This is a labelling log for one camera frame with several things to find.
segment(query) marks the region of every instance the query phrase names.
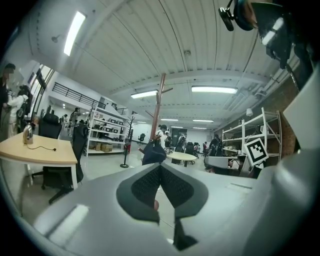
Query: metal shelving unit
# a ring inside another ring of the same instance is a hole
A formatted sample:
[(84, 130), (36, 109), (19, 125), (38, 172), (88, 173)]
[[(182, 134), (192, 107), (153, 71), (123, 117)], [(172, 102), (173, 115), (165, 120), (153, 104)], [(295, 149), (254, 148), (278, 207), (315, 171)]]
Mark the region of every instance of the metal shelving unit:
[[(269, 123), (272, 121), (278, 121), (278, 127), (279, 127), (279, 134), (275, 133), (273, 129), (270, 127)], [(246, 136), (246, 130), (252, 129), (256, 126), (263, 126), (263, 133), (261, 134), (255, 134), (255, 135), (247, 135)], [(241, 133), (241, 137), (237, 138), (228, 138), (224, 139), (225, 134), (235, 134), (235, 133)], [(268, 153), (270, 157), (278, 157), (278, 162), (281, 159), (281, 153), (282, 153), (282, 130), (281, 130), (281, 119), (280, 119), (280, 113), (277, 111), (276, 113), (272, 112), (266, 112), (264, 108), (261, 108), (261, 114), (256, 116), (255, 118), (245, 122), (245, 120), (241, 120), (241, 124), (237, 125), (233, 128), (230, 128), (228, 130), (222, 131), (222, 143), (225, 142), (241, 142), (241, 151), (244, 152), (244, 144), (246, 142), (255, 140), (257, 138), (261, 138), (264, 142), (264, 147), (267, 149), (268, 146), (268, 139), (276, 139), (279, 143), (279, 151), (278, 153)], [(226, 151), (230, 152), (237, 152), (236, 149), (229, 149), (224, 147), (223, 148)]]
[[(121, 136), (124, 138), (126, 136), (125, 130), (123, 130), (122, 133), (120, 132), (111, 132), (111, 131), (105, 131), (94, 128), (97, 124), (106, 124), (105, 126), (108, 128), (126, 128), (125, 125), (121, 125), (118, 123), (107, 121), (108, 119), (114, 119), (116, 121), (121, 120), (123, 124), (128, 120), (127, 118), (121, 116), (118, 113), (112, 113), (106, 109), (96, 107), (91, 111), (90, 115), (90, 125), (89, 125), (89, 133), (88, 133), (88, 141), (87, 145), (85, 147), (85, 155), (88, 156), (89, 154), (111, 154), (111, 153), (122, 153), (125, 150), (123, 149), (123, 145), (125, 144), (124, 141), (115, 141), (112, 139), (104, 139), (104, 138), (98, 138), (99, 133), (108, 134), (108, 136), (119, 137)], [(101, 143), (108, 143), (108, 144), (116, 144), (119, 146), (119, 148), (113, 148), (110, 152), (103, 152), (103, 151), (96, 151), (95, 149), (89, 149), (90, 142), (101, 142)]]

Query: brick wall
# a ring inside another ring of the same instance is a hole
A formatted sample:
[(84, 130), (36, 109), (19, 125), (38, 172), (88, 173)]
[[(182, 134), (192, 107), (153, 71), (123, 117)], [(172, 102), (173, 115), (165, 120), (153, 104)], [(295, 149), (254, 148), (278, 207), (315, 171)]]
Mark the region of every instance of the brick wall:
[[(287, 122), (286, 118), (283, 116), (283, 111), (287, 108), (287, 106), (293, 101), (293, 99), (298, 94), (298, 90), (295, 87), (291, 77), (289, 77), (276, 91), (274, 91), (270, 96), (268, 96), (261, 104), (256, 106), (253, 111), (254, 118), (261, 114), (261, 108), (264, 107), (264, 110), (267, 112), (276, 112), (277, 110), (280, 112), (280, 120), (281, 120), (281, 130), (282, 130), (282, 154), (281, 158), (291, 155), (295, 149), (296, 136)], [(248, 121), (250, 118), (246, 115), (242, 116), (239, 119), (244, 119)], [(238, 125), (238, 120), (228, 124), (226, 127), (217, 130), (215, 133), (222, 137), (222, 130), (228, 130), (230, 127), (235, 127)], [(270, 123), (271, 128), (274, 132), (278, 132), (278, 121), (274, 121)], [(241, 137), (241, 133), (235, 135), (234, 137)], [(277, 153), (279, 151), (279, 143), (277, 139), (268, 139), (267, 150), (270, 153)], [(276, 157), (271, 157), (268, 161), (268, 165), (273, 165), (277, 163)]]

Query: gray floor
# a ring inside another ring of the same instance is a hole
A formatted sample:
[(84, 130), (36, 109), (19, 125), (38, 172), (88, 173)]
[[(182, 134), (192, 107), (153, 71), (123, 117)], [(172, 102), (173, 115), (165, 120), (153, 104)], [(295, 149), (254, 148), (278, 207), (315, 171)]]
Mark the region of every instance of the gray floor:
[[(66, 131), (63, 131), (60, 139), (68, 140)], [(136, 142), (132, 142), (131, 153), (127, 157), (127, 164), (130, 168), (141, 166), (142, 153), (138, 151), (140, 146)], [(199, 157), (194, 165), (188, 165), (189, 168), (194, 168), (204, 171), (203, 165), (204, 158)], [(123, 170), (120, 164), (124, 162), (123, 154), (97, 154), (81, 157), (81, 167), (84, 173), (82, 183), (89, 182), (90, 180), (118, 173)], [(46, 187), (45, 190), (41, 189), (43, 181), (42, 176), (36, 176), (34, 180), (30, 180), (25, 176), (25, 168), (22, 164), (2, 161), (3, 171), (11, 191), (12, 197), (15, 200), (19, 211), (22, 216), (32, 225), (37, 216), (49, 207), (48, 200), (57, 193), (58, 190)], [(30, 166), (33, 173), (40, 172), (41, 166)], [(168, 239), (173, 239), (174, 236), (174, 208), (170, 204), (164, 191), (159, 188), (156, 194), (156, 200), (159, 202), (159, 215), (160, 215), (160, 229)]]

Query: black cable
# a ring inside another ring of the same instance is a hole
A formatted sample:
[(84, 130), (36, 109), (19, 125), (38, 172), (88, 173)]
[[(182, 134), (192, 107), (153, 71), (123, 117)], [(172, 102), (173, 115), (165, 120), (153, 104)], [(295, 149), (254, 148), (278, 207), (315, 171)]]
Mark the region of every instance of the black cable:
[(56, 151), (56, 150), (57, 150), (56, 148), (50, 149), (50, 148), (46, 148), (46, 147), (44, 147), (44, 146), (37, 146), (37, 147), (34, 147), (34, 148), (29, 147), (28, 144), (27, 144), (26, 146), (27, 146), (28, 149), (30, 149), (30, 150), (36, 150), (36, 149), (38, 149), (38, 148), (44, 148), (45, 150), (52, 150), (52, 151)]

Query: desk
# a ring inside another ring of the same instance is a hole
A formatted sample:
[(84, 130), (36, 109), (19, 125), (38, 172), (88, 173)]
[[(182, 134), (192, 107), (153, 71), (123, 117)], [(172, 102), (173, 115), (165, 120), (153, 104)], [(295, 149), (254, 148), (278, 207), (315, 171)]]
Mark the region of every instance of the desk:
[(166, 157), (184, 161), (184, 167), (187, 167), (188, 161), (194, 161), (197, 159), (197, 157), (192, 154), (186, 154), (181, 152), (172, 152), (170, 154), (167, 154)]
[(73, 189), (78, 187), (76, 174), (76, 164), (78, 161), (70, 141), (33, 135), (33, 144), (29, 144), (28, 146), (31, 149), (43, 146), (47, 149), (56, 149), (56, 151), (47, 150), (42, 147), (34, 150), (29, 149), (27, 144), (23, 143), (23, 133), (21, 132), (0, 143), (0, 158), (25, 165), (71, 167)]

